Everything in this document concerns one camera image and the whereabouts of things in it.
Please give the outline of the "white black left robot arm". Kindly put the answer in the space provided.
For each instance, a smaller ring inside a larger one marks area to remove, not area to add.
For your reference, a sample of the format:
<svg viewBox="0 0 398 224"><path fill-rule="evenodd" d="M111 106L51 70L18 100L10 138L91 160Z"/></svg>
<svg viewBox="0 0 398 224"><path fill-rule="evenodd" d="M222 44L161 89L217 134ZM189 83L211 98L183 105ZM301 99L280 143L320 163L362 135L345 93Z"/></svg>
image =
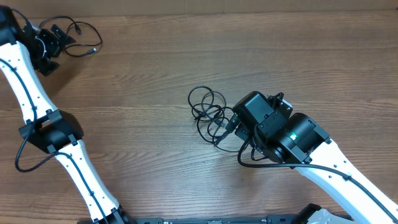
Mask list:
<svg viewBox="0 0 398 224"><path fill-rule="evenodd" d="M79 122L55 106L37 76L55 71L59 64L54 59L76 47L76 40L69 30L57 25L45 29L26 21L20 27L17 12L1 6L1 71L19 102L24 121L19 128L23 142L15 158L16 169L24 171L19 160L24 146L31 143L48 155L40 165L56 158L64 166L86 203L91 223L133 223L91 163Z"/></svg>

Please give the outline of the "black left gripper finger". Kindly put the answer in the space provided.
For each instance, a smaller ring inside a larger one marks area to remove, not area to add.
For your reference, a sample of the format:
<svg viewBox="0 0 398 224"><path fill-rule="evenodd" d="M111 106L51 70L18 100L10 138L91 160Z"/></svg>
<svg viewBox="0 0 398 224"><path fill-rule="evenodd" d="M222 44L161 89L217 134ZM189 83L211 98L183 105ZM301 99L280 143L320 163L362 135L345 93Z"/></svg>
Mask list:
<svg viewBox="0 0 398 224"><path fill-rule="evenodd" d="M60 65L57 62L41 60L37 64L37 71L39 71L43 76L49 76L53 71L55 71Z"/></svg>
<svg viewBox="0 0 398 224"><path fill-rule="evenodd" d="M66 45L74 44L76 42L76 40L73 37L70 37L69 35L67 35L56 24L52 25L51 31L59 39L60 45L66 46Z"/></svg>

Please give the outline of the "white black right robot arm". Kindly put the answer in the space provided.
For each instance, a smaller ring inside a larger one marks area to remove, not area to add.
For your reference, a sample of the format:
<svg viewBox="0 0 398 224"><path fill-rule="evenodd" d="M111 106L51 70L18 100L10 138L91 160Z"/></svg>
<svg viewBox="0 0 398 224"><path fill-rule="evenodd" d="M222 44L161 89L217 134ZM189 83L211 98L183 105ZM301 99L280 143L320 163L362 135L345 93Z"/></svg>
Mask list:
<svg viewBox="0 0 398 224"><path fill-rule="evenodd" d="M381 192L343 154L311 117L293 113L284 94L252 91L232 108L231 124L247 146L271 163L295 169L323 189L356 223L397 223L397 204Z"/></svg>

